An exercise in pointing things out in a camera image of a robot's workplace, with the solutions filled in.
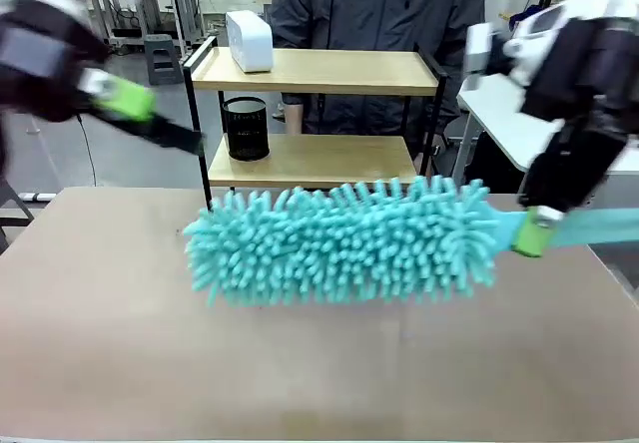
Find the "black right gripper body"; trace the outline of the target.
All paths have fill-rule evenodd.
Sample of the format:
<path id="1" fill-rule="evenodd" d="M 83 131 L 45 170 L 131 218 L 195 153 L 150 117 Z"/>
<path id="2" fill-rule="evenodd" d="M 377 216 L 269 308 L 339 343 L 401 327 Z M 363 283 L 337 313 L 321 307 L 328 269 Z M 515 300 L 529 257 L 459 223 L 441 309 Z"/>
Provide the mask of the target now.
<path id="1" fill-rule="evenodd" d="M 638 133 L 638 23 L 570 20 L 525 90 L 522 113 L 561 120 L 531 164 L 519 195 L 525 208 L 581 206 Z"/>

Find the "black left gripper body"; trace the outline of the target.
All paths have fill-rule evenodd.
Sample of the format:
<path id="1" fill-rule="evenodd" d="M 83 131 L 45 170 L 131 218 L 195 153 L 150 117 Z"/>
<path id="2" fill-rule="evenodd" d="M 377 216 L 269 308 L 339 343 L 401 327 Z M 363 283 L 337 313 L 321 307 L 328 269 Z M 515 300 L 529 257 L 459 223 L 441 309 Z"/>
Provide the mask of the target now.
<path id="1" fill-rule="evenodd" d="M 79 84 L 108 56 L 81 0 L 15 0 L 1 15 L 1 105 L 49 122 L 91 114 Z"/>

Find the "person's right hand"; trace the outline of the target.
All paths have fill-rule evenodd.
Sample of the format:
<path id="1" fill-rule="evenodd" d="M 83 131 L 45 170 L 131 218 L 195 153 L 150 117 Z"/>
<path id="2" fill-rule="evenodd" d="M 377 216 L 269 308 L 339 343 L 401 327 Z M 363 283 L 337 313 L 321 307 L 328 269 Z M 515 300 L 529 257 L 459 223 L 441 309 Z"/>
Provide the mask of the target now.
<path id="1" fill-rule="evenodd" d="M 304 106 L 302 104 L 284 104 L 287 133 L 300 135 L 303 132 Z"/>

